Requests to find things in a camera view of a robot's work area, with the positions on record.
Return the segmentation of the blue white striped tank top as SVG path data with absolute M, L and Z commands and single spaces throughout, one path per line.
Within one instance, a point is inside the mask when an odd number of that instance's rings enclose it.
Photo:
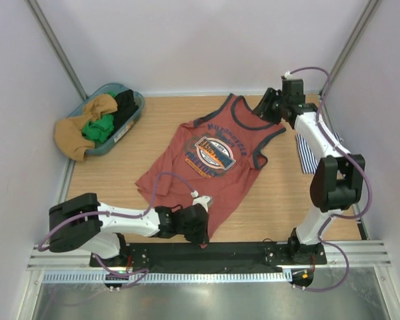
M 321 137 L 319 142 L 324 145 L 325 150 L 333 152 L 336 157 L 342 157 L 342 154 L 335 150 L 325 137 Z M 296 134 L 296 144 L 303 173 L 313 175 L 318 168 L 319 159 L 315 157 L 308 141 L 301 134 Z

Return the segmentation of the pink tank top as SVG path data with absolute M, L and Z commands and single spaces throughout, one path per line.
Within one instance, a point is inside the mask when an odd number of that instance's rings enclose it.
M 252 114 L 243 96 L 230 94 L 214 112 L 178 126 L 166 150 L 136 181 L 137 190 L 165 207 L 191 205 L 190 188 L 211 196 L 210 239 L 266 166 L 263 148 L 285 130 Z

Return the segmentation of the tan tank top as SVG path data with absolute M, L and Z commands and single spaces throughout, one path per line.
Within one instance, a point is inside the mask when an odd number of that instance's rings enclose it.
M 84 138 L 82 129 L 89 121 L 117 111 L 117 102 L 109 94 L 101 94 L 84 104 L 81 114 L 59 120 L 54 128 L 54 141 L 60 151 L 74 161 L 84 161 L 85 153 L 95 148 L 95 143 Z

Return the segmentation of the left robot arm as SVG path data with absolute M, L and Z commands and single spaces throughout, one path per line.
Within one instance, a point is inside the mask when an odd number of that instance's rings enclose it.
M 125 234 L 161 239 L 182 235 L 189 242 L 206 244 L 213 198 L 197 192 L 192 196 L 187 207 L 157 206 L 145 211 L 107 205 L 95 193 L 82 194 L 50 208 L 47 249 L 53 253 L 80 249 L 119 267 L 128 258 Z

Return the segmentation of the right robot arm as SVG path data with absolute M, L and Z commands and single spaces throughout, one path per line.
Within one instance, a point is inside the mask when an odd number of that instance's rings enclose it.
M 285 75 L 281 80 L 282 87 L 268 88 L 253 114 L 274 124 L 286 121 L 318 162 L 309 188 L 312 207 L 294 230 L 297 241 L 287 247 L 289 260 L 302 264 L 311 256 L 310 245 L 321 241 L 335 219 L 356 219 L 344 212 L 361 198 L 365 159 L 344 148 L 326 126 L 320 108 L 306 102 L 302 79 Z

